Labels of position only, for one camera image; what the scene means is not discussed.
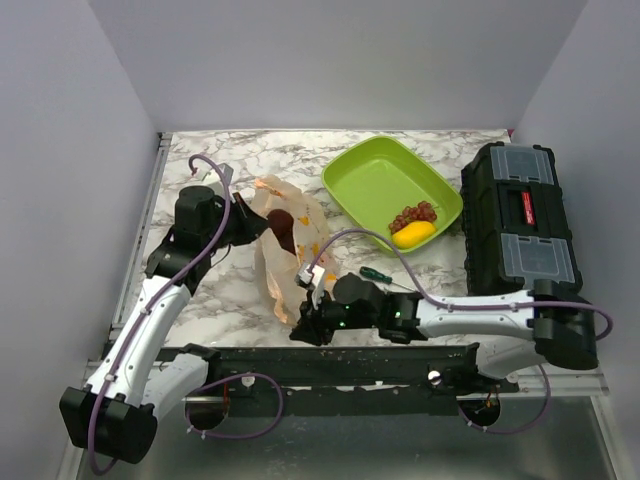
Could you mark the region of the translucent orange plastic bag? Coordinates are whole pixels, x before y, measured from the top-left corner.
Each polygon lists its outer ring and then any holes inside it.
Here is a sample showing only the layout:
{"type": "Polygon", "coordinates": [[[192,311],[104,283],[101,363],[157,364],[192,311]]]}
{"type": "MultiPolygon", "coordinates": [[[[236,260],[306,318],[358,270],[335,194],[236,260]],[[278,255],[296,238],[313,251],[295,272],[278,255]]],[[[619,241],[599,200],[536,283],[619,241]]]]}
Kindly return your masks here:
{"type": "Polygon", "coordinates": [[[328,222],[321,204],[294,185],[274,175],[257,179],[254,185],[250,208],[268,220],[256,244],[257,279],[269,308],[281,323],[293,327],[306,299],[295,276],[329,239],[328,222]]]}

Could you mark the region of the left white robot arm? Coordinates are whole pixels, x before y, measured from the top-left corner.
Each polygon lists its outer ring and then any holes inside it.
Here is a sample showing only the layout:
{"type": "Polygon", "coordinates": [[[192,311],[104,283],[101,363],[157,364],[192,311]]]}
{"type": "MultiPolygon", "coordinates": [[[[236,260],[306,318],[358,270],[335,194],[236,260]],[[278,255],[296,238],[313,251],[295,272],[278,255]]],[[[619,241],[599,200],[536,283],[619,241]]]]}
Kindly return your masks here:
{"type": "Polygon", "coordinates": [[[190,346],[177,356],[164,386],[148,378],[164,340],[220,248],[248,245],[268,228],[238,193],[218,195],[207,186],[182,189],[174,223],[149,255],[135,309],[82,388],[67,388],[59,409],[71,443],[114,461],[139,463],[162,417],[161,403],[180,392],[214,393],[222,380],[213,352],[190,346]]]}

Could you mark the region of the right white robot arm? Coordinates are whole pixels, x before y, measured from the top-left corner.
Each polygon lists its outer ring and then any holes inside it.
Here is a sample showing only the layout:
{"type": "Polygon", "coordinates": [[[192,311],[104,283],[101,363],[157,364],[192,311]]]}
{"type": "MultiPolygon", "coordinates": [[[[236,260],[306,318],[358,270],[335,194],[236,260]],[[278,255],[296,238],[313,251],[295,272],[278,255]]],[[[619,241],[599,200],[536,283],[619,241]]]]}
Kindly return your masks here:
{"type": "Polygon", "coordinates": [[[591,304],[551,280],[494,296],[428,300],[418,292],[384,291],[348,274],[330,293],[309,285],[289,337],[324,346],[338,330],[372,328],[397,344],[450,335],[491,337],[459,370],[462,384],[474,392],[541,363],[575,371],[599,364],[591,304]]]}

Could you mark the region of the dark red fake fruit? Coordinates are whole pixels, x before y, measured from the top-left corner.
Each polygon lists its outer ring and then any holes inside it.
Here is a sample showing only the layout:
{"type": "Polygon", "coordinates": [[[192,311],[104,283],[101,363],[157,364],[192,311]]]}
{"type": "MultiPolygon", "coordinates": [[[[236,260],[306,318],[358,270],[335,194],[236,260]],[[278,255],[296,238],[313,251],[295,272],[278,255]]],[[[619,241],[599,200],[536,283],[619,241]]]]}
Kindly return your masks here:
{"type": "Polygon", "coordinates": [[[267,214],[267,220],[280,247],[291,254],[296,254],[293,239],[294,218],[291,214],[282,209],[274,209],[267,214]]]}

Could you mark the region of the yellow fake mango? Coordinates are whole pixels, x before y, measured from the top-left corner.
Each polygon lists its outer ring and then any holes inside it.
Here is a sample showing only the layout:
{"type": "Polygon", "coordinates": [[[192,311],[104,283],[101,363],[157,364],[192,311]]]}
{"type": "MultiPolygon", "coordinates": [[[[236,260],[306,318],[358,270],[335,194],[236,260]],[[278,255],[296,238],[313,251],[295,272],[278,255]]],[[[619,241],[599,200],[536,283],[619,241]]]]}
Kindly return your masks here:
{"type": "Polygon", "coordinates": [[[402,250],[412,249],[437,232],[436,227],[428,221],[414,221],[401,228],[391,236],[393,244],[402,250]]]}

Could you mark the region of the red fake grapes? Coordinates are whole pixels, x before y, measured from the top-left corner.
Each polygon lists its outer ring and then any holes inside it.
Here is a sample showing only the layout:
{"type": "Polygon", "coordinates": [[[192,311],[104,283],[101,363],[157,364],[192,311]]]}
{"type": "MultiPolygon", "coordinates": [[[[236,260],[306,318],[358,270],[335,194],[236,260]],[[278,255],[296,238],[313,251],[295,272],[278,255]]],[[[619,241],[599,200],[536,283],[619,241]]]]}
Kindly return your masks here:
{"type": "Polygon", "coordinates": [[[426,221],[434,223],[437,220],[437,213],[433,205],[427,201],[421,201],[415,206],[406,206],[389,223],[388,229],[394,234],[402,228],[415,221],[426,221]]]}

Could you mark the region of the green plastic tray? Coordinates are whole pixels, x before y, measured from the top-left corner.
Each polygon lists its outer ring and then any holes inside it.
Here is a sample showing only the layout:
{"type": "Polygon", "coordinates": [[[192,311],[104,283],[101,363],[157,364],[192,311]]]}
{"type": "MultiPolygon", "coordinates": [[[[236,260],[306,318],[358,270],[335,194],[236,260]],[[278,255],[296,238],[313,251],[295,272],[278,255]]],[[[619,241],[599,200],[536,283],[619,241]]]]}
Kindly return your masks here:
{"type": "Polygon", "coordinates": [[[463,210],[458,190],[434,167],[398,140],[375,136],[356,144],[323,169],[322,183],[354,226],[379,234],[381,249],[390,251],[390,225],[419,207],[430,205],[435,231],[412,245],[412,253],[443,234],[463,210]]]}

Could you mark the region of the black plastic toolbox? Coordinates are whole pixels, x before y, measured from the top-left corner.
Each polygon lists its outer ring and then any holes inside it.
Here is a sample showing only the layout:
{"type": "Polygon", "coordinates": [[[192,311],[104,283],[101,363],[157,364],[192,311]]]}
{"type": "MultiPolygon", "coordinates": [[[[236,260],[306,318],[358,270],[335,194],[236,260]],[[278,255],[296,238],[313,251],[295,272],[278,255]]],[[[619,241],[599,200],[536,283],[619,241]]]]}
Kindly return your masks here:
{"type": "Polygon", "coordinates": [[[469,294],[530,289],[539,279],[580,292],[551,149],[488,143],[463,167],[461,182],[469,294]]]}

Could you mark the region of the green handled screwdriver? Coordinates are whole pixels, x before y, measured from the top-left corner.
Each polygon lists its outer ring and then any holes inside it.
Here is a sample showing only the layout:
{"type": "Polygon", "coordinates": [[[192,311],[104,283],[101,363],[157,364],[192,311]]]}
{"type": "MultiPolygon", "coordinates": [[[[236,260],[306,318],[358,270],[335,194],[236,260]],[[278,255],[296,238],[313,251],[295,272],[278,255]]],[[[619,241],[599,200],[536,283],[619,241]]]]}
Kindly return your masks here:
{"type": "Polygon", "coordinates": [[[398,282],[394,281],[391,276],[385,275],[384,273],[380,272],[379,270],[376,270],[376,269],[368,267],[368,266],[361,266],[359,268],[359,274],[364,279],[367,279],[367,280],[370,280],[370,281],[373,281],[373,282],[381,283],[381,284],[388,285],[388,286],[399,287],[399,288],[402,288],[403,290],[406,290],[406,291],[415,291],[414,287],[410,287],[410,286],[406,286],[406,285],[403,285],[401,283],[398,283],[398,282]]]}

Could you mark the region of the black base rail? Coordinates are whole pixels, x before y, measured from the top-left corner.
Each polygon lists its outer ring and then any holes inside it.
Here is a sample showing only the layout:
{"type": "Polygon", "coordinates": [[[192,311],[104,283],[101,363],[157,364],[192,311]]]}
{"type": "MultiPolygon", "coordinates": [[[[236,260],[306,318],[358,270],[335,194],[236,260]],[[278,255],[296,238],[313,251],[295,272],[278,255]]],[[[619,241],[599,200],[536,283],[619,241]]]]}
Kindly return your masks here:
{"type": "Polygon", "coordinates": [[[227,388],[230,415],[454,416],[457,400],[495,390],[515,393],[514,381],[481,376],[477,345],[457,347],[221,347],[188,344],[164,348],[169,362],[183,353],[209,365],[208,383],[240,373],[257,373],[255,385],[234,380],[227,388]]]}

